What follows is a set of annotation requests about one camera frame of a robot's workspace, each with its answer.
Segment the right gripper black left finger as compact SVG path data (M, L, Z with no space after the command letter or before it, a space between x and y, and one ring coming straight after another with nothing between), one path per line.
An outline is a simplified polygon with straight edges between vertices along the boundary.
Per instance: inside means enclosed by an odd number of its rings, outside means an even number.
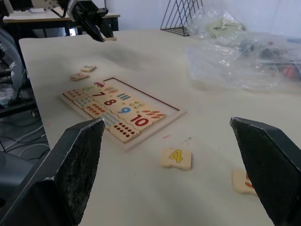
M104 128L101 118L73 125L36 163L1 152L1 225L77 226L96 177Z

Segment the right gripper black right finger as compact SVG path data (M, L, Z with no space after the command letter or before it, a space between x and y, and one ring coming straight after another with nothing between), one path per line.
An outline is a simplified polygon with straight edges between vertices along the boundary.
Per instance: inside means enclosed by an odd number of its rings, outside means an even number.
M268 217L276 226L301 224L301 150L281 130L232 117L241 157Z

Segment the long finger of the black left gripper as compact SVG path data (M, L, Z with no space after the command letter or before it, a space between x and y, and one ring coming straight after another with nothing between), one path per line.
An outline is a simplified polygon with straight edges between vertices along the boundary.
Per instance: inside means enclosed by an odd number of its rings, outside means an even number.
M105 38L114 38L111 27L107 25L103 20L98 22L98 28L101 34L105 36Z
M92 39L98 42L104 42L104 39L101 35L100 29L98 28L99 20L98 19L87 19L83 18L80 21L80 26Z

